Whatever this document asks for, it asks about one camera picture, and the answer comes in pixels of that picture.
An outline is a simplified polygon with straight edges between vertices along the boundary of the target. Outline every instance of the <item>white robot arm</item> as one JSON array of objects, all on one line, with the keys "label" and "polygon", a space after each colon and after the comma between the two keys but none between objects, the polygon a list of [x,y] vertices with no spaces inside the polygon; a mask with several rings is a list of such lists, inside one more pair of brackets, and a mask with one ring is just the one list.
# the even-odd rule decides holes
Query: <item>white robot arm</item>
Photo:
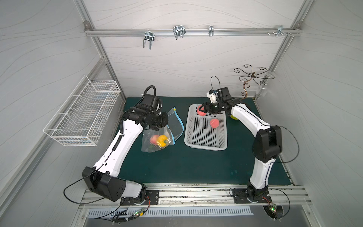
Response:
[{"label": "white robot arm", "polygon": [[255,137],[252,146],[255,162],[246,197],[250,202],[257,202],[267,194],[272,165],[282,151],[281,129],[260,119],[238,98],[232,98],[228,88],[210,90],[207,97],[210,102],[204,103],[199,108],[200,111],[215,114],[225,111],[240,120]]},{"label": "white robot arm", "polygon": [[[154,89],[154,95],[146,94],[150,88]],[[122,115],[120,130],[109,148],[93,168],[86,167],[82,172],[90,191],[111,201],[117,201],[120,197],[132,197],[134,202],[144,201],[145,185],[120,179],[118,174],[127,153],[143,129],[149,127],[158,131],[168,124],[167,113],[161,113],[161,108],[162,102],[151,85],[141,100]]]}]

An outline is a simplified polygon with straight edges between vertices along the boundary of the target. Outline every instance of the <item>wire mesh basket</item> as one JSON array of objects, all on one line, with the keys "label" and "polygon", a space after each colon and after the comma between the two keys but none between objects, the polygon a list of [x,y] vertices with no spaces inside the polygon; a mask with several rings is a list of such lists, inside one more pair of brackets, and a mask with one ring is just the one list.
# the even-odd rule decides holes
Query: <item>wire mesh basket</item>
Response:
[{"label": "wire mesh basket", "polygon": [[[200,116],[197,109],[200,104],[189,107],[184,143],[192,148],[205,150],[225,150],[227,148],[227,124],[225,113]],[[219,120],[219,126],[210,126],[212,119]]]},{"label": "wire mesh basket", "polygon": [[43,132],[64,146],[96,146],[119,93],[115,81],[85,76]]}]

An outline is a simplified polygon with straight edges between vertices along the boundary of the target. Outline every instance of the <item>green table mat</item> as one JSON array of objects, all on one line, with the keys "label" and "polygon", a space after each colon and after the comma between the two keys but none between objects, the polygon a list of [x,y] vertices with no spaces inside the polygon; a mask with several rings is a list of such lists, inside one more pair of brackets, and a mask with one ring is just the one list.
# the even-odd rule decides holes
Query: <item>green table mat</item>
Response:
[{"label": "green table mat", "polygon": [[[184,124],[187,123],[189,106],[202,104],[207,98],[200,97],[160,97],[163,112],[176,107],[176,112]],[[129,97],[125,110],[135,105],[140,97]],[[260,116],[251,98],[244,100],[249,109]],[[210,151],[191,148],[184,143],[184,134],[165,149],[153,153],[141,151],[142,133],[129,150],[119,178],[142,183],[217,183],[247,184],[253,166],[254,156],[251,151],[254,137],[238,120],[227,117],[227,143],[225,150]],[[281,163],[272,167],[270,185],[289,185]]]}]

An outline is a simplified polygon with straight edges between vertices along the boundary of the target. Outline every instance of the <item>plastic basket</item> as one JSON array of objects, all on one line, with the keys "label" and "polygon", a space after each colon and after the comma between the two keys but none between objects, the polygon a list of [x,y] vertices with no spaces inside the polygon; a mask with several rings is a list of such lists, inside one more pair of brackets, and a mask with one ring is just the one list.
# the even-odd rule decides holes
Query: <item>plastic basket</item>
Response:
[{"label": "plastic basket", "polygon": [[43,130],[64,146],[96,146],[119,96],[113,80],[86,81],[78,84],[73,93],[80,93],[71,94]]},{"label": "plastic basket", "polygon": [[[184,143],[192,148],[205,150],[225,150],[227,148],[227,124],[225,113],[205,116],[197,114],[200,104],[189,107]],[[211,119],[219,120],[219,126],[214,129],[210,126]]]}]

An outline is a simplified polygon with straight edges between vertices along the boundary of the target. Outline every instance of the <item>wall hook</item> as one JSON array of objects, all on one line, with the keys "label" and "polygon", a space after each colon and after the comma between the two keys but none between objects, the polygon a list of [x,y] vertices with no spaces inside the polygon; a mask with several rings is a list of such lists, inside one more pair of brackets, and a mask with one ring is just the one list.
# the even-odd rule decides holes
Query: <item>wall hook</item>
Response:
[{"label": "wall hook", "polygon": [[151,32],[145,32],[145,37],[143,40],[143,47],[145,48],[146,41],[149,41],[149,50],[151,50],[151,44],[155,40],[155,35]]},{"label": "wall hook", "polygon": [[209,36],[213,36],[214,35],[214,27],[213,27],[213,25],[210,25],[209,26],[208,31],[209,31]]},{"label": "wall hook", "polygon": [[175,36],[176,40],[178,40],[178,36],[181,36],[182,38],[184,38],[184,34],[185,34],[184,25],[177,25],[177,26],[173,27],[173,32],[174,32],[174,36]]}]

